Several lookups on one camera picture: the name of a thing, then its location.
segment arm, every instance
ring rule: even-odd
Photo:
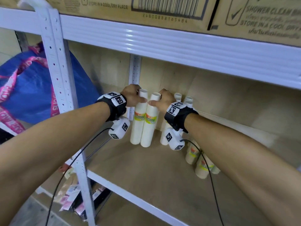
[[[162,90],[160,102],[151,101],[165,113],[174,102]],[[275,225],[300,225],[301,173],[254,139],[189,114],[185,128],[210,160],[257,205]]]
[[[127,106],[145,102],[138,85],[121,93]],[[104,102],[47,119],[0,146],[0,222],[8,225],[28,197],[72,157],[110,116]]]

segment blue bag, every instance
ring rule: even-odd
[[[7,126],[14,118],[36,124],[53,114],[54,93],[43,44],[29,49],[0,66],[0,121]],[[70,57],[78,106],[91,105],[100,95],[71,52]]]

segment black wrist strap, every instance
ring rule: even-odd
[[[117,92],[111,92],[102,95],[96,101],[97,102],[105,102],[110,108],[110,117],[107,121],[115,121],[118,120],[123,114],[126,113],[126,97]]]
[[[184,122],[190,113],[198,114],[196,110],[187,107],[187,105],[183,104],[182,102],[174,102],[168,107],[164,119],[176,131],[183,129],[184,132],[188,133],[184,127]]]

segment white shelf beam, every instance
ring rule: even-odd
[[[60,15],[63,38],[301,89],[301,48]],[[0,8],[0,27],[41,34],[35,12]]]

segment cardboard box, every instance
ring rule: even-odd
[[[210,33],[301,47],[301,0],[220,0]]]
[[[47,0],[60,13],[163,27],[208,32],[216,0]],[[0,0],[17,8],[18,0]]]

